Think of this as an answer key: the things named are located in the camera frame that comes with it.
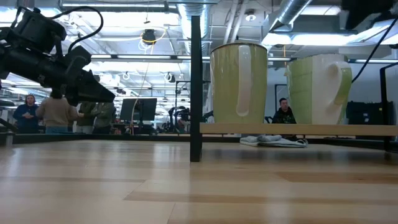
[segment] green mug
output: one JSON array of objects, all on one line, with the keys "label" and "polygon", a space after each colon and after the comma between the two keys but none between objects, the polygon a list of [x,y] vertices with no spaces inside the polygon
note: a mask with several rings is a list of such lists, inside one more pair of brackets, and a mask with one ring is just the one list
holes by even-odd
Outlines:
[{"label": "green mug", "polygon": [[216,123],[263,123],[267,49],[233,43],[211,52],[211,89]]},{"label": "green mug", "polygon": [[287,65],[290,106],[298,124],[340,124],[352,71],[340,54],[301,58]]}]

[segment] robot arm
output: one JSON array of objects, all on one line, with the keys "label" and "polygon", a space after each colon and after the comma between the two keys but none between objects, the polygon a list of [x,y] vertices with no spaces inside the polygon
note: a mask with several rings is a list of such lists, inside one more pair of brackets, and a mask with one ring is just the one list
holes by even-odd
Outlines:
[{"label": "robot arm", "polygon": [[[71,13],[83,7],[78,7],[60,15]],[[16,27],[16,21],[24,9],[22,20]],[[63,56],[61,41],[66,38],[66,31],[59,23],[41,15],[39,9],[30,11],[20,7],[16,20],[11,27],[0,28],[0,78],[6,79],[10,72],[39,82],[44,87],[60,90],[68,102],[76,106],[79,101],[112,102],[115,95],[99,84],[91,71],[83,67],[91,62],[91,54],[83,47],[72,47],[78,41],[87,39],[100,31],[78,39],[69,47]],[[56,47],[56,55],[49,55]]]}]

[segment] wooden shelf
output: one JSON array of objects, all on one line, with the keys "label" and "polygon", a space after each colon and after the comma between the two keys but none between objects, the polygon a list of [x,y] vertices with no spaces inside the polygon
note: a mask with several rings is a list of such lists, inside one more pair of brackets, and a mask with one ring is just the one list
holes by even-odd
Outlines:
[{"label": "wooden shelf", "polygon": [[396,125],[231,124],[200,123],[205,134],[312,134],[345,136],[398,136]]}]

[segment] white towel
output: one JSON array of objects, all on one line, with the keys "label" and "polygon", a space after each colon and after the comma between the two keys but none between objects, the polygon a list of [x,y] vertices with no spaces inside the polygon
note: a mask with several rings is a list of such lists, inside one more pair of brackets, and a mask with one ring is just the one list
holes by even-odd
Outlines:
[{"label": "white towel", "polygon": [[280,135],[276,136],[248,136],[245,138],[241,138],[241,144],[247,146],[268,146],[268,147],[307,147],[308,141],[306,139],[298,140],[298,141],[290,141],[282,138]]}]

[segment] jacket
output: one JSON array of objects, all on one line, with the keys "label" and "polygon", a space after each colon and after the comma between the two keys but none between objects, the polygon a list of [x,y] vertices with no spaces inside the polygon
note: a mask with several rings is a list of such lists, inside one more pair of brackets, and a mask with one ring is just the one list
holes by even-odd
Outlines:
[{"label": "jacket", "polygon": [[96,116],[94,127],[103,128],[111,125],[114,111],[113,103],[97,103],[91,114]]},{"label": "jacket", "polygon": [[[32,129],[39,128],[39,119],[36,116],[37,108],[38,108],[37,105],[28,106],[27,104],[19,105],[17,107],[12,117],[17,120],[18,128],[32,128]],[[23,117],[22,115],[25,113],[29,113],[30,115],[33,116],[33,118],[27,119]]]},{"label": "jacket", "polygon": [[54,99],[52,97],[45,99],[37,108],[36,115],[43,117],[45,125],[68,126],[69,121],[77,119],[77,110],[70,106],[66,98]]},{"label": "jacket", "polygon": [[287,111],[282,111],[282,108],[275,113],[272,118],[272,124],[295,124],[296,120],[294,119],[292,109],[290,107],[287,108]]},{"label": "jacket", "polygon": [[84,117],[77,118],[78,126],[92,126],[94,124],[95,116],[91,114],[94,109],[95,103],[93,102],[82,102],[80,105],[79,113],[83,113]]}]

